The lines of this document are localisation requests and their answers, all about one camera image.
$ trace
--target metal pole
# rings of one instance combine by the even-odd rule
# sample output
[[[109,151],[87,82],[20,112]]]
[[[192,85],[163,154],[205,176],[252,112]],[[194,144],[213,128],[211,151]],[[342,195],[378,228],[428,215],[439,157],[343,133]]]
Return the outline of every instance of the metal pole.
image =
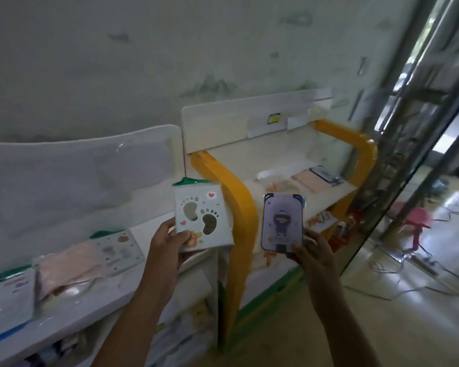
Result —
[[[447,95],[445,103],[438,109],[437,113],[431,119],[431,123],[425,131],[425,135],[420,139],[415,148],[405,160],[404,165],[396,172],[391,183],[383,191],[381,197],[375,204],[375,209],[384,210],[390,204],[391,199],[404,180],[408,178],[410,172],[414,168],[418,160],[423,156],[427,149],[430,149],[434,142],[447,129],[448,125],[452,122],[455,115],[459,111],[459,79],[455,82],[452,90]]]
[[[410,197],[407,203],[403,206],[401,211],[398,212],[394,220],[389,224],[383,234],[381,234],[380,239],[384,240],[389,237],[396,229],[400,228],[408,216],[408,214],[413,210],[418,203],[425,197],[425,194],[432,187],[432,184],[442,175],[442,173],[448,169],[450,163],[455,157],[459,155],[459,136],[452,143],[446,153],[443,155],[440,162],[435,166],[432,171],[427,175],[423,180],[422,184],[416,189],[413,195]]]

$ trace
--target white shelf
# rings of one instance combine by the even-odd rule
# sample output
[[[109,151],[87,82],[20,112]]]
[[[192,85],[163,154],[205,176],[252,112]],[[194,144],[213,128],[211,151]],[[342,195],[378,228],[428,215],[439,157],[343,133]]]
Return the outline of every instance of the white shelf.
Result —
[[[158,228],[159,221],[169,219],[171,217],[169,216],[170,214],[173,215],[173,213],[165,214],[132,228],[133,235],[144,253],[147,253],[149,249],[151,237],[155,233],[156,228]],[[212,255],[213,250],[206,250],[205,252],[194,255],[181,267],[181,273]],[[57,301],[51,304],[51,306],[43,307],[40,314],[22,330],[0,342],[0,367],[8,367],[10,364],[18,362],[41,348],[97,322],[126,305],[138,287],[143,271],[144,263],[140,263],[116,277],[99,280],[89,292],[75,300]],[[204,268],[203,271],[206,278],[211,280],[210,291],[214,292],[216,289],[215,296],[217,296],[217,285],[214,287],[212,283],[214,280],[217,281],[217,274],[212,279],[206,273],[208,269]],[[189,281],[189,283],[184,283],[184,278],[189,277],[190,274],[188,272],[187,275],[180,276],[179,284],[177,285],[178,287],[187,287],[184,288],[184,293],[188,296],[195,292],[194,286],[197,287],[198,285],[196,278]],[[172,300],[179,302],[176,296]],[[171,305],[169,303],[167,306],[168,309],[176,309],[178,307],[179,304],[174,305],[173,303]],[[168,321],[171,316],[173,314],[167,314],[164,310],[160,321]]]

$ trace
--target baby footprint package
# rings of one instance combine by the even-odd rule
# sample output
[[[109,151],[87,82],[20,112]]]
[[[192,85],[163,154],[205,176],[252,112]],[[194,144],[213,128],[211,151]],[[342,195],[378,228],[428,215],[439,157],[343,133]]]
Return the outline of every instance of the baby footprint package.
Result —
[[[177,232],[191,230],[191,240],[181,251],[233,245],[221,185],[210,180],[183,178],[173,184]]]

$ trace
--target white wall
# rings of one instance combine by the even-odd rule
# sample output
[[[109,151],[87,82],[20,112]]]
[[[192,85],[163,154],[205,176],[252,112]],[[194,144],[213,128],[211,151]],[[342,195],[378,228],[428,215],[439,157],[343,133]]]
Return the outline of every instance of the white wall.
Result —
[[[344,122],[417,1],[0,0],[0,140],[179,124],[185,104],[303,86],[334,87]]]

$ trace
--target floor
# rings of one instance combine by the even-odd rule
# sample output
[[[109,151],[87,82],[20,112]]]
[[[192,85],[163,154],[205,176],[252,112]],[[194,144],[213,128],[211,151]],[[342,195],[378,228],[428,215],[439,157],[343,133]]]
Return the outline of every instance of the floor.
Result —
[[[421,182],[422,177],[417,175],[414,182]],[[443,219],[441,215],[445,209],[441,205],[459,211],[459,179],[454,178],[449,191],[429,207]],[[451,215],[449,222],[435,222],[432,229],[422,234],[421,240],[436,260],[459,274],[459,215]],[[397,243],[410,245],[411,235],[400,232]],[[353,246],[346,247],[338,255],[339,265],[346,263],[353,249]],[[401,270],[397,274],[381,274],[372,268]],[[442,272],[440,277],[459,290],[456,277],[447,272]],[[351,288],[386,298],[423,286],[450,292],[409,262],[401,267],[369,241],[342,275],[342,282]],[[384,366],[459,366],[459,297],[427,289],[400,295],[392,301],[371,298],[350,289],[346,290],[346,296]],[[256,364],[333,365],[323,328],[305,288],[289,298],[234,350],[226,355],[212,350],[195,366],[245,367]]]

